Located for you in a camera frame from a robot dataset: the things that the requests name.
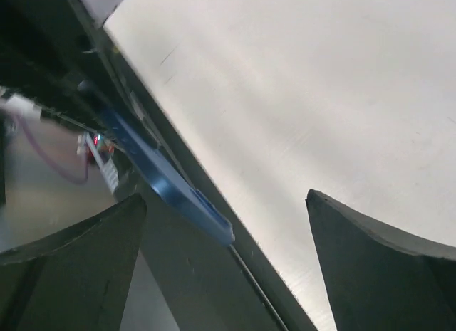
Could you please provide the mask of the dark blue phone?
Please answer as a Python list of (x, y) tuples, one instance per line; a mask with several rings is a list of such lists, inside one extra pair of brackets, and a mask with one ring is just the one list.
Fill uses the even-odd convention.
[(113, 131), (144, 181), (167, 205), (223, 246), (234, 243), (231, 222), (199, 190), (193, 188), (158, 149), (151, 147), (114, 110), (102, 109), (100, 118)]

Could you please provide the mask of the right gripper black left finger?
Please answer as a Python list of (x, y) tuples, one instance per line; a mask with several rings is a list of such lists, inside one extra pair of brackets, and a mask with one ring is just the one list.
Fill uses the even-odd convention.
[(101, 213), (1, 253), (2, 330), (119, 330), (146, 203)]

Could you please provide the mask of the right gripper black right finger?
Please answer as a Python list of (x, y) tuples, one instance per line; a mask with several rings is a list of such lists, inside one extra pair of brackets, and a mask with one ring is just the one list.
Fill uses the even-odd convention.
[(313, 189), (306, 207), (338, 330), (455, 329), (455, 247)]

